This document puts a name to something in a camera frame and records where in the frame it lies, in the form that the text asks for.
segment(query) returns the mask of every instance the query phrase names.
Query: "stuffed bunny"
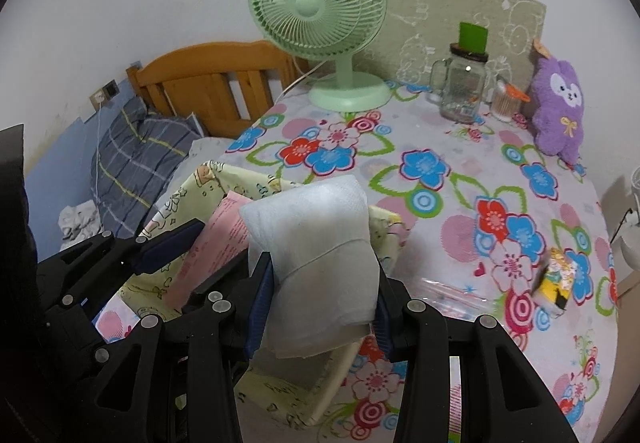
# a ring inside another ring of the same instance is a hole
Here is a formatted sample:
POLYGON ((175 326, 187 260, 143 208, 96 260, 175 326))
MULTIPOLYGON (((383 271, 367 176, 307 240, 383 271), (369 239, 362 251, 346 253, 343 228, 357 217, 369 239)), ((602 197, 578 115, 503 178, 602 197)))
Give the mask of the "stuffed bunny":
POLYGON ((575 165, 584 137, 584 103, 574 68, 551 55, 540 57, 531 87, 540 105, 533 115, 538 149, 548 156, 557 154, 575 165))

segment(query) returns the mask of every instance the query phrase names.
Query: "green desk fan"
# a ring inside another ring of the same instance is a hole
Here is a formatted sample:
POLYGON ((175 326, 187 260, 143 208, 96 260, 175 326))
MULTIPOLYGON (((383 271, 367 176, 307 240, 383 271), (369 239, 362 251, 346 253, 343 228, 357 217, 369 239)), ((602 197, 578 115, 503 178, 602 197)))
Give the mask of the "green desk fan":
POLYGON ((376 36, 386 0, 249 0, 264 35, 291 55, 335 60, 335 74, 317 80, 309 99, 332 111, 360 112, 380 107, 391 93, 385 82, 354 72, 352 57, 376 36))

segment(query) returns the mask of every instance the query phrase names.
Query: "small glass container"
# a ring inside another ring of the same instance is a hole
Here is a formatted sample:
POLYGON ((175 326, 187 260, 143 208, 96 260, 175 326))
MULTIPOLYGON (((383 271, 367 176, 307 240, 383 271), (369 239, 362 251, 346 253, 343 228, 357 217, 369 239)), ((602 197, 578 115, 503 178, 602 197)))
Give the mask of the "small glass container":
POLYGON ((491 114, 501 122, 510 122, 513 115, 520 112, 522 103, 529 101, 526 94, 499 76, 495 83, 491 114))
POLYGON ((450 45, 451 57, 431 68, 431 90, 440 95, 440 114, 455 122, 472 124, 478 116, 487 77, 486 53, 472 53, 450 45))

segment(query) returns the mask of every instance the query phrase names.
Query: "yellow toy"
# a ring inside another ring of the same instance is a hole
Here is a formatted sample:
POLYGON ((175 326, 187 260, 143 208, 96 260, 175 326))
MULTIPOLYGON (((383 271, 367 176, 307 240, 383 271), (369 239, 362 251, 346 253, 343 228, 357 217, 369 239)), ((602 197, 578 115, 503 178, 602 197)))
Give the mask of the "yellow toy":
POLYGON ((549 263, 545 268, 533 300, 542 306, 552 317, 564 313, 574 288, 577 263, 572 261, 558 248, 551 248, 549 263))

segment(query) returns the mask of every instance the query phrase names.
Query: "fan stand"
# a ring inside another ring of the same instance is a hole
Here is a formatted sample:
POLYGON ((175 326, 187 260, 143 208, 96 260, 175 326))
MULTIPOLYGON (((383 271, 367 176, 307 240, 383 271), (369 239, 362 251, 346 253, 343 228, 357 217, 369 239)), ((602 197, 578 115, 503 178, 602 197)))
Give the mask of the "fan stand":
POLYGON ((385 105, 391 91, 385 81, 370 73, 353 71, 351 55, 335 59, 335 73, 314 82, 309 100, 329 111, 357 113, 385 105))

